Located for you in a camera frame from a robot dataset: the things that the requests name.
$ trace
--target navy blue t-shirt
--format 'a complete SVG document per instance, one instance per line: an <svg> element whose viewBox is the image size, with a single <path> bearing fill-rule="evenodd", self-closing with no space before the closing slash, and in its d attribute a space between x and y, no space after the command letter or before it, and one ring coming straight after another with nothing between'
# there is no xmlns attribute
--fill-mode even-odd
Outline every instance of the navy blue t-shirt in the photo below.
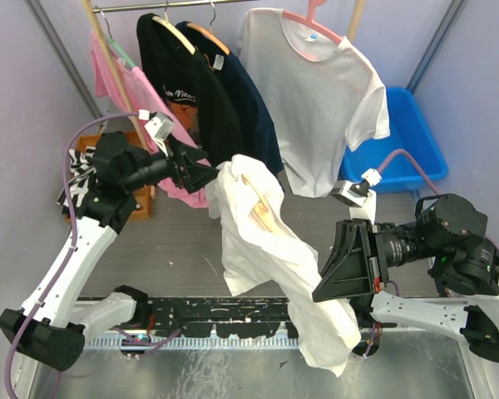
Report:
<svg viewBox="0 0 499 399"><path fill-rule="evenodd" d="M203 34L187 27L187 23L183 21L175 27L189 39L189 42L198 47L211 66L215 64L217 56L223 57L224 64L221 68L218 66L219 70L215 69L215 74L238 114L245 155L261 160L268 170L277 176L283 170L283 162L279 154L274 122L250 75L233 52L226 56Z"/></svg>

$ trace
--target black t-shirt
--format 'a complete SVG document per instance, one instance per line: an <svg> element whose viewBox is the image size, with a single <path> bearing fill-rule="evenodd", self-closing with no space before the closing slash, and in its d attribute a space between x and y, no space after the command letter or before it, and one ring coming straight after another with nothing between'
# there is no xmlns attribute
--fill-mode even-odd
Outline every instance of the black t-shirt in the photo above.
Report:
<svg viewBox="0 0 499 399"><path fill-rule="evenodd" d="M247 156L264 162L268 170L277 175L283 170L275 127L259 90L251 80L239 58L226 55L216 44L200 32L187 27L183 21L175 25L189 42L214 66L215 74L233 103L240 119L240 129Z"/></svg>
<svg viewBox="0 0 499 399"><path fill-rule="evenodd" d="M213 166L245 154L239 117L206 59L199 51L190 54L154 16L141 16L136 27L142 69L151 85Z"/></svg>

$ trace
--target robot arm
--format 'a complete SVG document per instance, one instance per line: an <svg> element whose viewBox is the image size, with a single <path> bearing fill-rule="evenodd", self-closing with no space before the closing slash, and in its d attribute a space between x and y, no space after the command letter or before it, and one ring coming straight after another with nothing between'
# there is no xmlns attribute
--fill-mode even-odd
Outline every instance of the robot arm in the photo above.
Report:
<svg viewBox="0 0 499 399"><path fill-rule="evenodd" d="M499 251L486 238L487 217L458 195L438 195L418 202L416 222L375 224L374 184L366 176L358 184L339 182L333 192L350 206L352 220L337 223L314 301L351 298L365 327L377 322L422 328L468 342L478 356L499 362ZM429 199L436 202L422 210ZM425 303L383 291L388 268L431 257L431 277L468 304Z"/></svg>
<svg viewBox="0 0 499 399"><path fill-rule="evenodd" d="M143 323L146 320L148 296L127 286L116 288L96 305L76 312L73 312L73 307L99 258L136 208L133 191L171 178L176 186L192 193L217 176L218 170L198 163L206 157L205 152L182 144L173 137L168 137L167 142L169 147L166 148L164 141L161 142L162 151L154 155L130 145L122 133L105 134L97 142L92 157L96 179L77 209L80 232L77 245L67 267L22 335L17 346L20 353L58 371L65 371L79 358L85 342L118 324ZM41 291L61 267L71 242L72 234L47 275L21 308L6 309L2 313L0 328L10 342L30 309L38 303Z"/></svg>

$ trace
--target t-shirt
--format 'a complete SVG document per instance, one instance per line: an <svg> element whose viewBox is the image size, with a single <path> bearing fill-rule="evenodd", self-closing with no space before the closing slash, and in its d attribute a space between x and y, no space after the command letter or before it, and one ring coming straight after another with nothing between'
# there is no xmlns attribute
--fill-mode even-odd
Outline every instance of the t-shirt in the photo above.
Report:
<svg viewBox="0 0 499 399"><path fill-rule="evenodd" d="M244 154L239 117L205 57L190 54L154 16L141 16L136 27L142 69L151 85L213 166Z"/></svg>
<svg viewBox="0 0 499 399"><path fill-rule="evenodd" d="M245 144L244 155L262 160L268 170L277 175L283 170L283 162L279 154L274 123L250 75L233 52L226 55L209 38L187 27L187 23L183 21L175 27L209 60L230 97L240 119Z"/></svg>
<svg viewBox="0 0 499 399"><path fill-rule="evenodd" d="M120 92L118 91L115 79L111 74L109 64L103 56L101 45L99 41L97 41L94 33L91 34L91 59L95 77L95 94L100 97L109 96L118 108L125 111L126 105L120 95ZM152 112L161 111L167 114L175 122L171 134L177 140L187 145L196 147L194 141L192 141L181 123L174 117L166 104L156 93L155 89L148 82L148 79L146 79L141 69L138 66L135 66L131 71L128 71L123 65L116 62L116 59L113 61L115 61L116 68L120 72L122 85L126 89L133 111L143 109ZM139 126L143 126L146 123L146 121L137 121ZM159 151L157 144L150 138L150 135L148 135L146 129L142 129L142 134L145 137L150 149L154 152ZM206 160L201 160L200 163L204 165L209 164ZM207 208L208 204L207 199L205 198L204 189L189 194L185 189L176 187L170 178L162 180L159 183L159 187L166 191L169 197L182 200L192 208Z"/></svg>
<svg viewBox="0 0 499 399"><path fill-rule="evenodd" d="M269 204L277 226L273 233L254 215L259 202L254 189ZM312 292L322 280L318 255L281 220L284 194L279 182L262 162L237 155L222 164L218 178L205 190L210 217L221 217L222 264L231 295L274 280L289 299L289 316L307 364L340 376L360 340L357 319L347 299L313 301Z"/></svg>
<svg viewBox="0 0 499 399"><path fill-rule="evenodd" d="M386 89L346 37L336 45L282 14L246 14L240 60L274 120L292 191L322 197L336 183L346 145L356 150L389 136Z"/></svg>

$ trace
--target gray wooden floor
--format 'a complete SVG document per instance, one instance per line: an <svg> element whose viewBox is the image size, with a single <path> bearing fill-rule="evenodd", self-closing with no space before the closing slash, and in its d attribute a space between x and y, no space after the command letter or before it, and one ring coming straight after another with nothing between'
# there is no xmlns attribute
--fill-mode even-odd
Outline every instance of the gray wooden floor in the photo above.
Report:
<svg viewBox="0 0 499 399"><path fill-rule="evenodd" d="M335 223L348 219L348 207L332 197L308 199L287 190L283 221L319 253L322 268L334 242ZM409 193L380 195L377 221L396 224L413 221ZM229 295L222 277L219 220L209 219L207 209L192 209L157 190L154 217L129 222L116 242L100 259L82 291L83 295L107 295L126 284L150 296ZM391 278L406 296L436 296L427 275L427 261L390 270ZM248 295L282 295L275 283L263 284Z"/></svg>

